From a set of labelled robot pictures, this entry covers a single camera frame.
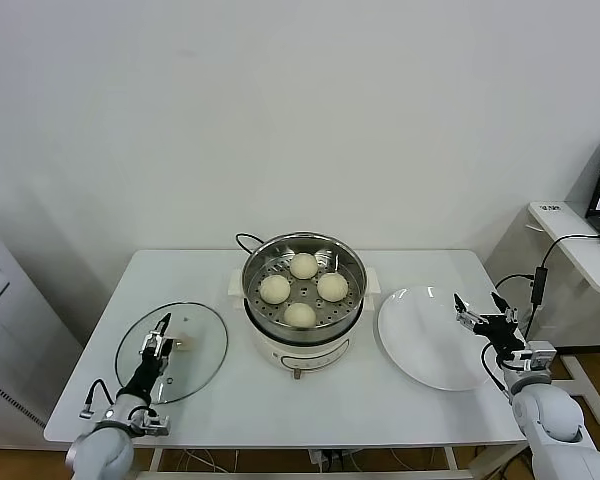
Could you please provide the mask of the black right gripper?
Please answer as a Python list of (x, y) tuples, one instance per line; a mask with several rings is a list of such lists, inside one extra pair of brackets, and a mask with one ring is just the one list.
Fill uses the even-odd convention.
[(456, 320), (476, 335), (486, 337), (498, 356), (513, 356), (516, 351), (526, 349), (525, 342), (516, 336), (518, 310), (511, 307), (498, 293), (491, 293), (493, 303), (499, 311), (496, 315), (480, 316), (469, 310), (457, 293), (453, 298)]

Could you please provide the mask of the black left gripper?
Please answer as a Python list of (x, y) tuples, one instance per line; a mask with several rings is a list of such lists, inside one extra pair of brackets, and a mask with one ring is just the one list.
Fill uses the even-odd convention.
[(143, 401), (151, 400), (151, 391), (168, 365), (174, 338), (167, 335), (171, 313), (167, 313), (145, 336), (141, 349), (141, 362), (129, 382), (123, 387), (124, 395)]

